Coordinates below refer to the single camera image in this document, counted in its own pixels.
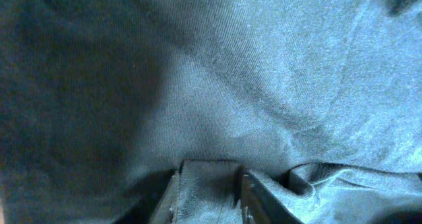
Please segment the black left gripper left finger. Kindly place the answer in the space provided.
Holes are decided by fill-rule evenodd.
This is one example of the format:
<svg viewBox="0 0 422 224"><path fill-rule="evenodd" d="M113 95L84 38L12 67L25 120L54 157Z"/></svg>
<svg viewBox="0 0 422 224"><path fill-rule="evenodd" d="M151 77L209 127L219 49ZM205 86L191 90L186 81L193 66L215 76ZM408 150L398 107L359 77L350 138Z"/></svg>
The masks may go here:
<svg viewBox="0 0 422 224"><path fill-rule="evenodd" d="M114 224L174 223L177 213L179 178L177 170L159 171L137 181L125 196L135 204Z"/></svg>

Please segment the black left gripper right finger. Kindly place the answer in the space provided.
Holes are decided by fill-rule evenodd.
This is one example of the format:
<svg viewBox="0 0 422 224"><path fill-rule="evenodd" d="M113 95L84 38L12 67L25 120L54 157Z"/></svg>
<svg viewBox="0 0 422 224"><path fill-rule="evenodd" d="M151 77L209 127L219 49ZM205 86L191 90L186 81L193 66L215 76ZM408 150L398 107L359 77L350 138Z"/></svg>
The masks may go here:
<svg viewBox="0 0 422 224"><path fill-rule="evenodd" d="M243 224L303 224L251 172L241 175Z"/></svg>

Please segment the black t-shirt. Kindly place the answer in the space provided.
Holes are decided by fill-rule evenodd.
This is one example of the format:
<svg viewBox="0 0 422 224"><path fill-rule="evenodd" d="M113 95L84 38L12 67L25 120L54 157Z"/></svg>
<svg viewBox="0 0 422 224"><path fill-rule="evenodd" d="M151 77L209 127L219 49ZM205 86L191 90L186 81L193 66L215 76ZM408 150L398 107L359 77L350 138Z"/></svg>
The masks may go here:
<svg viewBox="0 0 422 224"><path fill-rule="evenodd" d="M421 0L1 0L1 222L421 222Z"/></svg>

